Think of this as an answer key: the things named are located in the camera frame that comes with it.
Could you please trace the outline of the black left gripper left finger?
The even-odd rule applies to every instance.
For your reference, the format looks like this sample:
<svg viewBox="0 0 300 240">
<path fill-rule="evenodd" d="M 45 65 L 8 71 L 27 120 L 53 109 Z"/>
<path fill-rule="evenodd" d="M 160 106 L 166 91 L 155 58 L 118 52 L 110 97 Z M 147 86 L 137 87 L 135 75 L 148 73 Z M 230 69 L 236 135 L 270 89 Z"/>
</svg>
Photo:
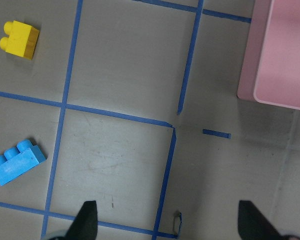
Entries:
<svg viewBox="0 0 300 240">
<path fill-rule="evenodd" d="M 96 240 L 97 234 L 97 202 L 95 200 L 85 201 L 64 238 L 66 240 Z"/>
</svg>

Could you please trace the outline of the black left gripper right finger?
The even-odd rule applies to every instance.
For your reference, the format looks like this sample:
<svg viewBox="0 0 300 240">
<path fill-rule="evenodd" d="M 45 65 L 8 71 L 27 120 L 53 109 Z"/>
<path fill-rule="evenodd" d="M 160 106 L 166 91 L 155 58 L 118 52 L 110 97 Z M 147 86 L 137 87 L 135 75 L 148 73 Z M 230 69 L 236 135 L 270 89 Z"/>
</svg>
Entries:
<svg viewBox="0 0 300 240">
<path fill-rule="evenodd" d="M 237 218 L 242 240 L 282 240 L 283 236 L 250 200 L 240 200 Z"/>
</svg>

